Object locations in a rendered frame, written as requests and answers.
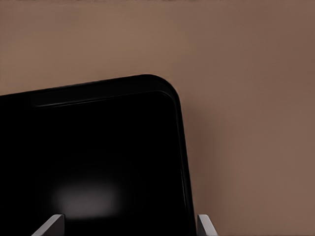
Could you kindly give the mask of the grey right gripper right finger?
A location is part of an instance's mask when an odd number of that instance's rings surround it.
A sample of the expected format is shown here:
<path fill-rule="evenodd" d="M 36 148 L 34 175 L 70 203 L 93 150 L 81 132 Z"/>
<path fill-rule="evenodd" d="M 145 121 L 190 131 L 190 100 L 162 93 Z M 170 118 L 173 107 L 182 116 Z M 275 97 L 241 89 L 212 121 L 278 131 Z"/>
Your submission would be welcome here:
<path fill-rule="evenodd" d="M 197 216 L 197 236 L 218 236 L 218 233 L 206 214 Z"/>

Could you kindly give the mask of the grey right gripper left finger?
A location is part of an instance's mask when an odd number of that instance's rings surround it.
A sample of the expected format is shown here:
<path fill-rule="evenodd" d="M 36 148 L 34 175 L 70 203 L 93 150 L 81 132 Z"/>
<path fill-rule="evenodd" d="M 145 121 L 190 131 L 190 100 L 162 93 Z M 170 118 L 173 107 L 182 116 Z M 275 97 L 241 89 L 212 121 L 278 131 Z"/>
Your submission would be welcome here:
<path fill-rule="evenodd" d="M 63 214 L 52 215 L 31 236 L 64 236 L 65 216 Z"/>

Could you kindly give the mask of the black rectangular tray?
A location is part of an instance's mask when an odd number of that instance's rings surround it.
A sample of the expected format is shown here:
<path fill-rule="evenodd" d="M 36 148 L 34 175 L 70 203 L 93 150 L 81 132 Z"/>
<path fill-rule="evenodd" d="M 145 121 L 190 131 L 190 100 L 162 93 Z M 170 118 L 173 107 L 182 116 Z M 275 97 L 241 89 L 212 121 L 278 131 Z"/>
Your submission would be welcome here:
<path fill-rule="evenodd" d="M 0 95 L 0 236 L 196 236 L 181 104 L 137 75 Z"/>

